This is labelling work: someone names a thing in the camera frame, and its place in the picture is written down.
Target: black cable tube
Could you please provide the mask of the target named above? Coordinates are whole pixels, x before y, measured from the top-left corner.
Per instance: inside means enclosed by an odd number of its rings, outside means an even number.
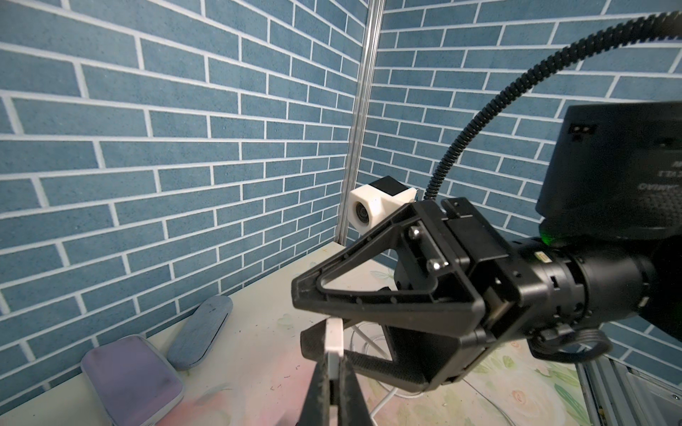
[[[652,42],[678,37],[682,37],[682,14],[679,11],[667,12],[629,20],[615,27],[608,27],[556,51],[504,88],[457,135],[433,172],[424,199],[436,198],[447,173],[462,155],[464,148],[483,130],[490,120],[545,78],[573,63],[613,48],[638,42]]]
[[[561,352],[562,349],[579,344],[590,344],[590,349],[584,352]],[[528,340],[531,354],[537,359],[554,361],[556,363],[586,363],[611,352],[613,344],[603,331],[597,329],[581,329],[573,333],[554,339],[543,341],[540,336]]]

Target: metal pole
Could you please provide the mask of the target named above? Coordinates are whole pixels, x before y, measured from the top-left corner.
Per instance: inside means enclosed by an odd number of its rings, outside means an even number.
[[[372,80],[374,79],[374,62],[376,50],[379,47],[379,33],[381,32],[381,20],[385,0],[370,0],[365,26],[365,40],[362,49],[357,75],[357,93],[353,104],[353,124],[348,139],[348,155],[346,156],[346,171],[341,184],[341,201],[339,204],[338,221],[336,223],[335,241],[346,245],[348,236],[348,199],[351,191],[355,189],[357,169],[360,166],[360,153],[362,151],[362,139],[367,123],[367,112],[370,107],[370,93]]]

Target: white cable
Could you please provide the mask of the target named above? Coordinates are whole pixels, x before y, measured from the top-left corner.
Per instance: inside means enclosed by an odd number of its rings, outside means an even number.
[[[386,395],[381,401],[379,401],[379,403],[376,405],[376,407],[374,407],[374,409],[372,409],[372,412],[370,413],[370,417],[374,418],[374,415],[377,412],[379,412],[379,410],[381,410],[381,408],[386,405],[388,400],[391,399],[393,397],[393,395],[395,395],[396,393],[398,393],[398,388],[393,388],[390,392],[388,392],[388,395]]]
[[[370,346],[371,346],[371,347],[374,348],[381,356],[383,356],[384,359],[390,359],[390,356],[386,353],[386,351],[384,351],[383,349],[381,349],[381,347],[379,347],[379,345],[376,344],[376,342],[377,342],[378,340],[386,340],[386,337],[385,337],[384,335],[376,335],[376,336],[373,336],[373,337],[368,337],[365,333],[362,332],[362,330],[360,330],[360,327],[359,327],[359,326],[361,326],[361,325],[366,325],[366,324],[374,324],[374,323],[372,323],[372,322],[362,322],[362,323],[360,323],[360,324],[358,324],[358,325],[354,325],[354,326],[353,326],[353,332],[351,333],[351,343],[350,343],[349,350],[353,351],[353,337],[354,337],[355,334],[357,333],[357,334],[358,334],[360,337],[362,337],[362,339],[365,341],[365,344],[362,346],[362,351],[361,351],[361,353],[364,353],[365,355],[367,355],[367,354],[369,353],[369,348],[370,348]],[[377,380],[377,382],[379,383],[379,386],[381,386],[382,388],[384,388],[384,390],[386,390],[388,393],[391,393],[391,392],[393,392],[393,391],[395,390],[396,392],[394,392],[394,395],[395,395],[396,397],[398,397],[398,398],[403,398],[403,399],[415,399],[415,398],[421,397],[421,396],[424,394],[424,392],[418,392],[418,393],[415,393],[415,394],[398,393],[398,390],[399,390],[398,388],[389,388],[386,384],[384,384],[384,383],[382,383],[382,382],[379,382],[378,380]]]

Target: camera lens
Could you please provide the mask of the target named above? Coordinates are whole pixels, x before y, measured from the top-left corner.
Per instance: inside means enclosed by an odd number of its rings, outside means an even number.
[[[358,202],[355,205],[355,214],[357,215],[357,218],[360,219],[360,222],[363,224],[368,224],[370,223],[370,215],[367,213],[367,209],[365,209],[365,206],[362,205],[361,202]]]

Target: screw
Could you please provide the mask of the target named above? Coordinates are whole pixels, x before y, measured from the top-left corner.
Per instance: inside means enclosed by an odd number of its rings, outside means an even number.
[[[448,265],[447,262],[441,262],[440,260],[437,259],[429,259],[426,262],[426,268],[431,272],[439,271],[440,269],[446,267],[447,265]]]
[[[418,240],[421,238],[421,228],[419,226],[410,226],[407,230],[407,236],[410,240]]]

